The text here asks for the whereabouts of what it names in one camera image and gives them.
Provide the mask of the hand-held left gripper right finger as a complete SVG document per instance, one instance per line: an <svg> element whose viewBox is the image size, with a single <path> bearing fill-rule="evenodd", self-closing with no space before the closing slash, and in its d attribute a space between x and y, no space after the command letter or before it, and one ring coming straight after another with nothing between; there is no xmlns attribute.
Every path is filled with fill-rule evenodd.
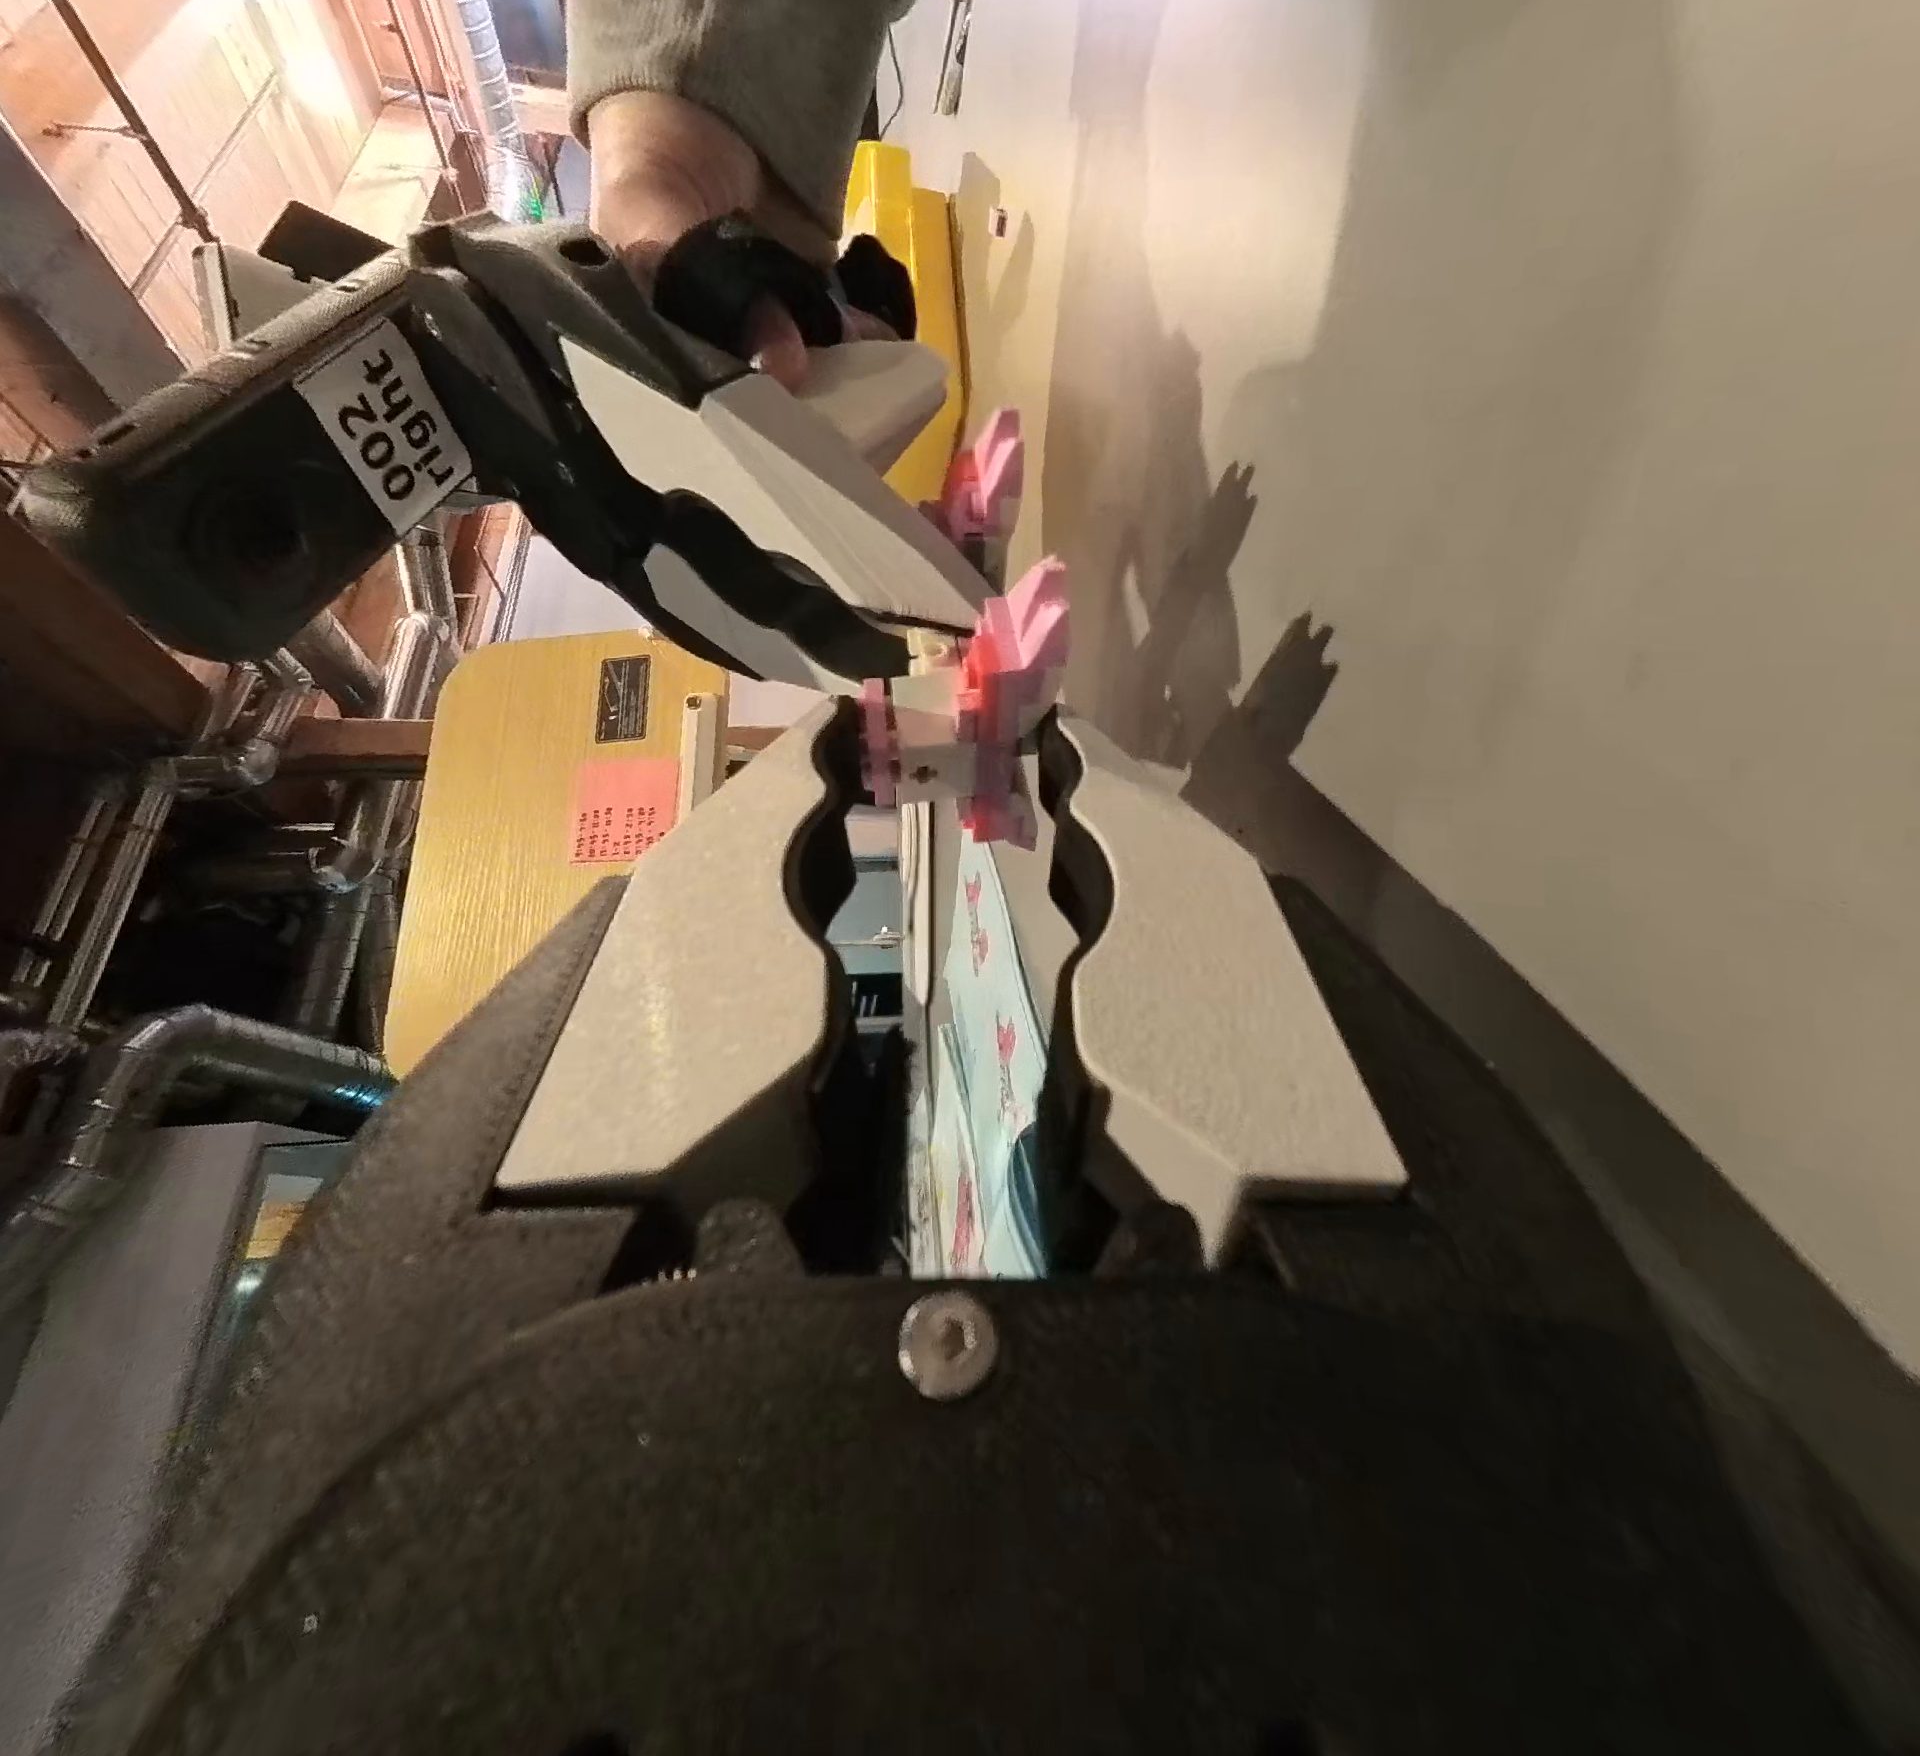
<svg viewBox="0 0 1920 1756"><path fill-rule="evenodd" d="M1219 1264L1261 1202L1392 1202L1408 1171L1261 863L1086 718L1047 739L1055 872L1089 928L1057 1004L1092 1173L1196 1225Z"/></svg>

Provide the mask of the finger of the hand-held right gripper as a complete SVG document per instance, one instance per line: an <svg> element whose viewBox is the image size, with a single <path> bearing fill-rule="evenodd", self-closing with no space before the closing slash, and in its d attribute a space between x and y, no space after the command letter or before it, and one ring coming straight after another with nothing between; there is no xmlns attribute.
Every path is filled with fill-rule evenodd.
<svg viewBox="0 0 1920 1756"><path fill-rule="evenodd" d="M906 639L839 600L803 564L734 533L666 535L640 560L651 605L700 651L762 682L851 694L910 673Z"/></svg>
<svg viewBox="0 0 1920 1756"><path fill-rule="evenodd" d="M844 605L895 623L972 628L987 585L886 472L941 411L948 368L920 342L811 351L810 382L733 378L697 403L582 342L567 370L618 464L655 496L695 496L760 552Z"/></svg>

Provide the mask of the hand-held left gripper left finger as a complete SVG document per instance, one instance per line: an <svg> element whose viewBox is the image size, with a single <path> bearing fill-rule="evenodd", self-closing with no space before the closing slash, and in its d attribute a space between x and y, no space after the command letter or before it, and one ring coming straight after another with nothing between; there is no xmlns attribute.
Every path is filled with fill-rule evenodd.
<svg viewBox="0 0 1920 1756"><path fill-rule="evenodd" d="M851 1019L827 930L855 796L858 712L830 697L642 854L493 1173L505 1206L790 1209Z"/></svg>

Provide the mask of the pastel toy brick assembly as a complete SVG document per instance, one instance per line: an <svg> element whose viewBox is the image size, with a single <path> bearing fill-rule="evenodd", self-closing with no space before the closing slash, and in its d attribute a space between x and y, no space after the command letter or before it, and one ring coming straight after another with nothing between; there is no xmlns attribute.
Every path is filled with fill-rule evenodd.
<svg viewBox="0 0 1920 1756"><path fill-rule="evenodd" d="M976 723L959 639L915 637L908 673L886 686L900 807L962 803L976 778Z"/></svg>

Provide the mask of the light blue instruction booklet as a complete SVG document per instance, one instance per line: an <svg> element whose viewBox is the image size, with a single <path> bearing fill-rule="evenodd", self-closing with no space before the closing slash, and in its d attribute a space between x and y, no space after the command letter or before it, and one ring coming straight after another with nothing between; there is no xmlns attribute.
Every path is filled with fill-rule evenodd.
<svg viewBox="0 0 1920 1756"><path fill-rule="evenodd" d="M901 1246L920 1278L1039 1278L1039 1099L1069 933L1051 832L980 845L950 807L900 819L908 1047Z"/></svg>

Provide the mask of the pink toy brick model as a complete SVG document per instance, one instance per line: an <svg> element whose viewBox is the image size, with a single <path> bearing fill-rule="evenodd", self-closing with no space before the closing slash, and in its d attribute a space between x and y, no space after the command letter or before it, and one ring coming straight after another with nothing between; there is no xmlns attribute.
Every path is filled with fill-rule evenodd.
<svg viewBox="0 0 1920 1756"><path fill-rule="evenodd" d="M976 843L1033 852L1039 822L1020 761L1059 704L1072 641L1061 560L1040 558L1014 582L1000 576L1023 484L1020 416L998 408L953 459L935 518L989 582L953 696L959 814Z"/></svg>

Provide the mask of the grey desk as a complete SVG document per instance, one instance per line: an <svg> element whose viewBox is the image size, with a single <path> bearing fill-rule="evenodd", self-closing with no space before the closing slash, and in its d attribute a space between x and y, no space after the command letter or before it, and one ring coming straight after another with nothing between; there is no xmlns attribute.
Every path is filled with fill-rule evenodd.
<svg viewBox="0 0 1920 1756"><path fill-rule="evenodd" d="M1917 1378L1917 0L947 0L1075 688L1298 774Z"/></svg>

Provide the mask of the person's right hand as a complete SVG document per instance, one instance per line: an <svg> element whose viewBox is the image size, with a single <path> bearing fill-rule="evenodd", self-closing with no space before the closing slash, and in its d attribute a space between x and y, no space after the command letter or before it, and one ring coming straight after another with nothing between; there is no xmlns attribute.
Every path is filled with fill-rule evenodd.
<svg viewBox="0 0 1920 1756"><path fill-rule="evenodd" d="M737 217L811 267L831 270L838 227L821 224L719 116L689 100L624 90L590 111L593 234L658 303L660 264L695 233ZM717 330L726 356L789 391L811 378L811 346L779 296L758 294ZM900 341L876 313L839 303L838 342Z"/></svg>

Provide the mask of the pink sticky note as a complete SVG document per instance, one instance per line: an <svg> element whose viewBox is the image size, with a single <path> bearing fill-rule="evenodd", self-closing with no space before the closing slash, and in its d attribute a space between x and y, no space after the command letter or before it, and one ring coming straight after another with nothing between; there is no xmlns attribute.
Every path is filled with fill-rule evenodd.
<svg viewBox="0 0 1920 1756"><path fill-rule="evenodd" d="M629 866L676 825L679 813L677 761L583 761L569 801L569 863L573 868Z"/></svg>

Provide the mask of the bent silver ceiling duct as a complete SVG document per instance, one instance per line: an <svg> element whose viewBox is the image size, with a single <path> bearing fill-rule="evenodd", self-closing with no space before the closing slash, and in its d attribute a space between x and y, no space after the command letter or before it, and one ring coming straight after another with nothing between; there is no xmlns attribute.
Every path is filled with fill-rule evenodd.
<svg viewBox="0 0 1920 1756"><path fill-rule="evenodd" d="M7 1318L44 1289L111 1206L165 1099L189 1077L314 1104L329 1117L329 1135L360 1132L397 1087L372 1050L210 1004L133 1019L90 1050L62 1106L54 1155L4 1207Z"/></svg>

